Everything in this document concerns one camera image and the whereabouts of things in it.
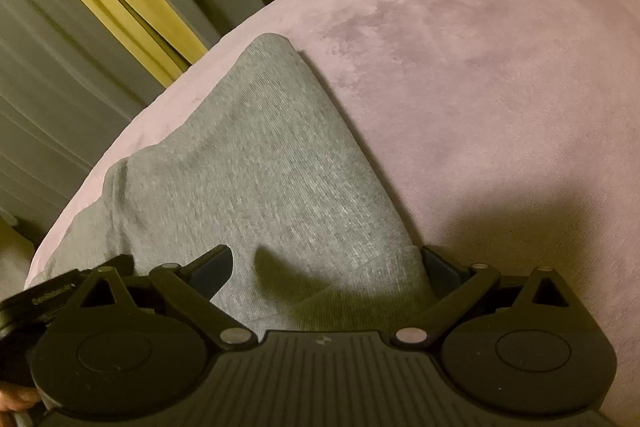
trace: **finger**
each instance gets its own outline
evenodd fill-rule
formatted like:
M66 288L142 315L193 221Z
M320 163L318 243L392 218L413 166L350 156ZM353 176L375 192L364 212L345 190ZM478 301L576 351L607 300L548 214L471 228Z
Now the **finger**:
M0 411L25 411L40 400L37 389L0 382Z
M0 412L0 427L16 427L14 415L10 412Z

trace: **pink blanket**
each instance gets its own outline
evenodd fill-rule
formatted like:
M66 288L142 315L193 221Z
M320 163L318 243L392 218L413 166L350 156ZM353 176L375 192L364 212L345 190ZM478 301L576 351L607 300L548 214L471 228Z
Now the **pink blanket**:
M107 169L183 123L265 32L315 69L415 241L566 277L618 353L604 412L640 424L640 0L277 0L127 127L30 280Z

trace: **black device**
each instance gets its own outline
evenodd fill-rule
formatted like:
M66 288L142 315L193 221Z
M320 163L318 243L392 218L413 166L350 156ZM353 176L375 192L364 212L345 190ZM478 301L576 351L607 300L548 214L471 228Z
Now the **black device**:
M612 426L614 350L555 270L420 251L440 301L406 328L261 342L210 302L225 245L148 276L119 256L0 305L0 380L37 387L42 427Z

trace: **logo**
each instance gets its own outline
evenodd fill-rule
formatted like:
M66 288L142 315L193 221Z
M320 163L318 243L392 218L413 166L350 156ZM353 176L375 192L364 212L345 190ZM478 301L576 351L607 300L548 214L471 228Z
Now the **logo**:
M327 346L332 342L331 338L326 335L323 335L321 339L316 339L316 344L320 344L321 346Z
M44 295L41 295L40 297L31 299L31 304L35 304L37 306L38 304L42 304L43 302L46 302L49 299L52 299L53 297L57 297L58 295L63 294L64 292L68 292L71 288L75 288L75 287L76 285L73 283L65 284L64 286L56 290L52 290L50 292L45 293Z

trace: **ribbed plastic surface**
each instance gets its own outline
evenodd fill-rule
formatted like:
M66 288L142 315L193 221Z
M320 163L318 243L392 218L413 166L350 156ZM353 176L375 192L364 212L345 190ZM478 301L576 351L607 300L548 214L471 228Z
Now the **ribbed plastic surface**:
M97 424L58 413L43 422L45 427ZM388 347L376 332L285 331L271 331L250 351L221 356L181 403L110 425L611 427L595 412L533 421L480 409L447 386L430 357Z

